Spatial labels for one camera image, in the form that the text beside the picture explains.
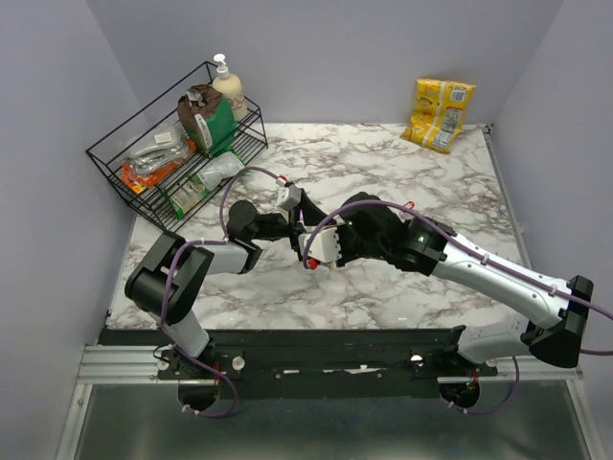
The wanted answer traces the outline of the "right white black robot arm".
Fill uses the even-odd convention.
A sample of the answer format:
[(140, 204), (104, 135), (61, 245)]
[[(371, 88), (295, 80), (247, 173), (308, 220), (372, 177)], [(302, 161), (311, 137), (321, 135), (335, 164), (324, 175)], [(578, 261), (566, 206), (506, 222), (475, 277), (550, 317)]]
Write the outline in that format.
[(510, 307), (516, 317), (465, 327), (441, 351), (443, 369), (454, 376), (499, 357), (533, 356), (559, 367), (579, 363), (590, 280), (569, 281), (507, 261), (450, 227), (426, 218), (401, 220), (379, 198), (360, 193), (341, 207), (341, 261), (374, 259), (405, 272), (434, 276), (472, 288)]

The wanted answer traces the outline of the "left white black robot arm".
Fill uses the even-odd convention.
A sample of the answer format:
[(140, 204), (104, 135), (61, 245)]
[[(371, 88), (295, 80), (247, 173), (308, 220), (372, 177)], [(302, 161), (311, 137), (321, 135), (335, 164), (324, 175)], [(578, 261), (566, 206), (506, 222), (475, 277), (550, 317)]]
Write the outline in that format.
[(262, 249), (255, 240), (287, 239), (300, 249), (299, 237), (326, 214), (306, 192), (294, 185), (280, 190), (277, 213), (260, 213), (248, 200), (235, 202), (226, 222), (223, 241), (186, 241), (163, 233), (129, 275), (125, 296), (148, 313), (162, 333), (183, 352), (180, 368), (193, 379), (205, 377), (213, 364), (209, 334), (200, 326), (193, 304), (208, 275), (244, 274), (259, 260)]

